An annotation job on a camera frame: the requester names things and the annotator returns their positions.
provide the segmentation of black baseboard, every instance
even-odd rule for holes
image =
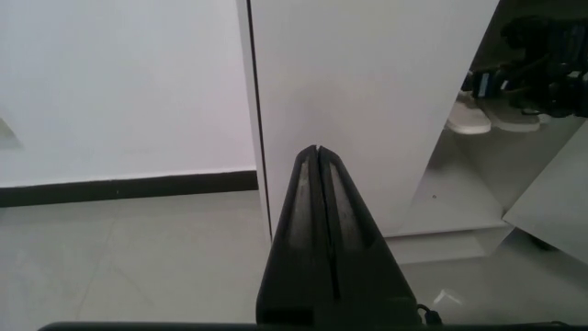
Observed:
[[[50,203],[164,197],[258,189],[257,174],[239,171],[0,188],[0,208]]]

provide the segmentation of cabinet door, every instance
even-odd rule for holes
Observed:
[[[274,230],[310,144],[342,157],[384,234],[400,227],[497,2],[251,2]]]
[[[503,217],[588,263],[588,123],[584,123]]]

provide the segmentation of open cabinet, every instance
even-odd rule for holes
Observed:
[[[261,0],[242,7],[267,231],[277,228],[294,157],[319,144],[341,156],[400,263],[489,255],[512,224],[525,228],[515,219],[532,218],[525,210],[546,199],[529,191],[548,182],[541,178],[551,164],[565,162],[558,160],[583,120],[462,135],[444,130],[447,118],[471,65],[517,56],[503,45],[503,24],[528,14],[579,15],[579,4]]]

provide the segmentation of tiled floor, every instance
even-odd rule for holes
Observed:
[[[268,251],[254,191],[0,210],[0,330],[253,322]],[[521,234],[492,257],[402,270],[449,323],[588,325],[588,267]]]

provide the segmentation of black device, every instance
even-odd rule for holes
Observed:
[[[424,326],[418,309],[425,311]],[[413,292],[339,156],[310,146],[296,158],[256,304],[256,325],[55,323],[42,331],[552,329],[441,325]]]
[[[522,59],[472,70],[464,86],[475,98],[505,97],[526,113],[588,117],[588,19],[519,17],[501,30]]]

